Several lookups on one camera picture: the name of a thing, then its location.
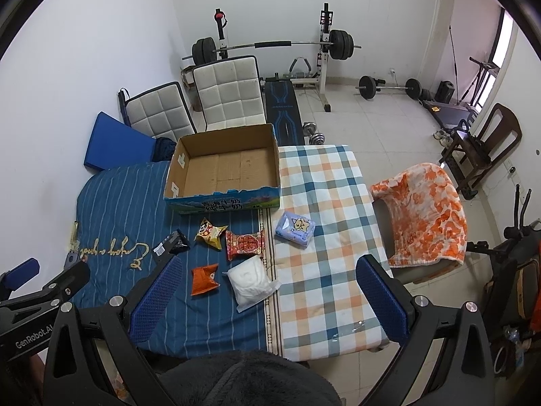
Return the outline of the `blue cushion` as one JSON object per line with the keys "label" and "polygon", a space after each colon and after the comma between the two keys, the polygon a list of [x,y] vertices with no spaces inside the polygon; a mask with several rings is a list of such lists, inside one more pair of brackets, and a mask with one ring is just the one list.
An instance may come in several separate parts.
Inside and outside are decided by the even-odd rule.
{"label": "blue cushion", "polygon": [[154,138],[100,112],[90,135],[84,166],[100,172],[150,162],[154,147]]}

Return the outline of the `yellow panda snack bag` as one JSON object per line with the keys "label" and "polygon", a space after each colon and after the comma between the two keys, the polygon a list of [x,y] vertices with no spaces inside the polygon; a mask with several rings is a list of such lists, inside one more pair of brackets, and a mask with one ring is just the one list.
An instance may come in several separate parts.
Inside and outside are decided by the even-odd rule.
{"label": "yellow panda snack bag", "polygon": [[207,218],[202,219],[198,231],[195,235],[195,241],[205,242],[209,247],[217,250],[222,249],[221,235],[228,229],[226,225],[213,225]]}

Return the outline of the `orange floral towel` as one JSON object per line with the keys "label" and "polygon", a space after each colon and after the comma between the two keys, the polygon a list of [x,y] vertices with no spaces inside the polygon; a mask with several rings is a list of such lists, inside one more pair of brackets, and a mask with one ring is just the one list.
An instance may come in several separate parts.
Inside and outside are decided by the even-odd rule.
{"label": "orange floral towel", "polygon": [[428,267],[444,260],[464,262],[468,224],[460,197],[440,166],[424,162],[370,187],[372,198],[390,213],[394,269]]}

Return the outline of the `racked barbell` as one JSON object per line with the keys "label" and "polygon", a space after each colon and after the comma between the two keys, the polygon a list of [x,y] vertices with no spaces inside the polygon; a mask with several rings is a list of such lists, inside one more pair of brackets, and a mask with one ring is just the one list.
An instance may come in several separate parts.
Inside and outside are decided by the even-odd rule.
{"label": "racked barbell", "polygon": [[331,59],[335,61],[345,61],[352,57],[356,49],[361,49],[361,46],[355,43],[355,40],[347,31],[332,29],[328,34],[327,41],[272,40],[218,47],[215,40],[206,37],[193,43],[191,54],[184,56],[182,60],[192,60],[195,65],[201,65],[215,62],[219,56],[226,55],[231,50],[291,48],[297,46],[319,46],[321,52],[327,52]]}

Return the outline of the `blue tissue pack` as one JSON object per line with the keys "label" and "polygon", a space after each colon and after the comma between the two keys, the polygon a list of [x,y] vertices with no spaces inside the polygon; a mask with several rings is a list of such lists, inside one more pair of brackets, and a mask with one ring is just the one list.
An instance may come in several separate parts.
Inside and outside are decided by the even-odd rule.
{"label": "blue tissue pack", "polygon": [[315,222],[308,217],[284,211],[275,227],[275,235],[300,247],[307,247],[313,237]]}

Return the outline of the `floor barbell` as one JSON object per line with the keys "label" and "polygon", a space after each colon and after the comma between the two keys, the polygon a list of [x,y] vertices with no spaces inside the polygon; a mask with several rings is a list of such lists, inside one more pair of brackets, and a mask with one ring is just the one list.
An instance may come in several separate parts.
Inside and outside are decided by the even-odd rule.
{"label": "floor barbell", "polygon": [[373,99],[377,93],[383,90],[398,90],[404,91],[411,99],[418,100],[421,96],[423,88],[419,81],[414,78],[410,78],[402,86],[390,86],[386,84],[384,79],[375,79],[371,76],[364,75],[358,80],[358,86],[356,87],[359,95],[365,100]]}

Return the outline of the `right white padded chair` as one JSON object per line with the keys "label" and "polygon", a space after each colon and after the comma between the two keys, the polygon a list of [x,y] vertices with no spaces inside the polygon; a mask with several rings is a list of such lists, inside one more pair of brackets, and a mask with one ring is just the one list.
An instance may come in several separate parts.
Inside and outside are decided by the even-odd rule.
{"label": "right white padded chair", "polygon": [[193,78],[206,131],[266,123],[255,56],[198,65]]}

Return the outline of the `red snack bag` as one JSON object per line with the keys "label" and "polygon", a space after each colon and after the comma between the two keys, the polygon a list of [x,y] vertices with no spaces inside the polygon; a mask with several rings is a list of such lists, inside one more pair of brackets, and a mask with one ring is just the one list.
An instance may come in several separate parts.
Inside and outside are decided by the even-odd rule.
{"label": "red snack bag", "polygon": [[254,234],[237,235],[226,231],[227,258],[232,261],[237,257],[250,257],[257,255],[263,257],[265,253],[265,235],[260,230]]}

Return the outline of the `white plastic bag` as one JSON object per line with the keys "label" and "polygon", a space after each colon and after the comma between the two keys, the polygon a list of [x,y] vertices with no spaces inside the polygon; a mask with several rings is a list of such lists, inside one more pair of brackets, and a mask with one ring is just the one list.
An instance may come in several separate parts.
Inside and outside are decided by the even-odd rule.
{"label": "white plastic bag", "polygon": [[234,291],[239,313],[271,297],[281,287],[281,282],[269,278],[263,261],[257,255],[228,269],[224,275]]}

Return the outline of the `cardboard box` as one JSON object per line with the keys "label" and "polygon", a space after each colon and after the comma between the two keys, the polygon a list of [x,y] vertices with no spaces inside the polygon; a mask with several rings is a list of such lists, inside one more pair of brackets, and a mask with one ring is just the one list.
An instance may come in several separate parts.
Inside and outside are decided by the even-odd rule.
{"label": "cardboard box", "polygon": [[170,161],[164,201],[177,213],[218,213],[280,206],[273,125],[224,128],[181,137]]}

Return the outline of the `orange snack bag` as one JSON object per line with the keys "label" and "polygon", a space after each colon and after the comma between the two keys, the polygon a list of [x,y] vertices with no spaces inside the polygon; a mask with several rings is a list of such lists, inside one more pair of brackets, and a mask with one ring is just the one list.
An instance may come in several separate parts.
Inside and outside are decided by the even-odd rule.
{"label": "orange snack bag", "polygon": [[192,296],[205,294],[216,290],[220,284],[215,280],[218,264],[206,265],[192,269]]}

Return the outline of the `left white padded chair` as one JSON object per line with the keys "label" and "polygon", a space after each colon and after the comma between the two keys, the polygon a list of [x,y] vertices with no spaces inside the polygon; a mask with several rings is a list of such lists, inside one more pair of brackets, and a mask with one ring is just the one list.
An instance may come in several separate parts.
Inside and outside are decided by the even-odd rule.
{"label": "left white padded chair", "polygon": [[161,84],[135,96],[121,88],[117,97],[124,124],[148,137],[177,142],[197,133],[178,82]]}

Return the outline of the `chrome dumbbell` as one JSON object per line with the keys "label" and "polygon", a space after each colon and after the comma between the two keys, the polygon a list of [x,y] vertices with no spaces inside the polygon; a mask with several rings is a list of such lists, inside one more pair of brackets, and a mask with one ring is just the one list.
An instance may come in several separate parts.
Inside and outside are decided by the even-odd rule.
{"label": "chrome dumbbell", "polygon": [[323,145],[326,141],[325,135],[317,130],[315,122],[304,122],[303,135],[308,138],[310,145]]}

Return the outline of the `white barbell rack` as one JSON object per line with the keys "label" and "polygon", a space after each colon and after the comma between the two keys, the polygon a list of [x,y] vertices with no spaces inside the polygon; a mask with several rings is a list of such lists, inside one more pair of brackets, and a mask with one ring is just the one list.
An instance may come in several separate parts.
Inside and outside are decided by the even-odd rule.
{"label": "white barbell rack", "polygon": [[306,63],[308,76],[307,77],[295,77],[293,74],[293,68],[300,58],[295,58],[291,63],[289,79],[294,86],[304,87],[306,85],[311,86],[316,91],[318,98],[323,106],[325,112],[330,113],[332,107],[326,97],[326,76],[327,66],[330,59],[330,30],[332,27],[333,12],[329,9],[329,3],[324,2],[323,9],[320,14],[320,48],[316,55],[315,71],[311,71],[311,67],[307,59],[304,59]]}

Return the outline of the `black snack bag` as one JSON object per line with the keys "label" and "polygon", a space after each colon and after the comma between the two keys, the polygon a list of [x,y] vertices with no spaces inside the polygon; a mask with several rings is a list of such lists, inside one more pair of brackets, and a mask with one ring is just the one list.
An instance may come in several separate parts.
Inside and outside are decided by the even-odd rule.
{"label": "black snack bag", "polygon": [[176,256],[188,251],[190,248],[191,246],[186,235],[179,229],[175,229],[153,249],[153,252],[156,257],[161,257],[164,254]]}

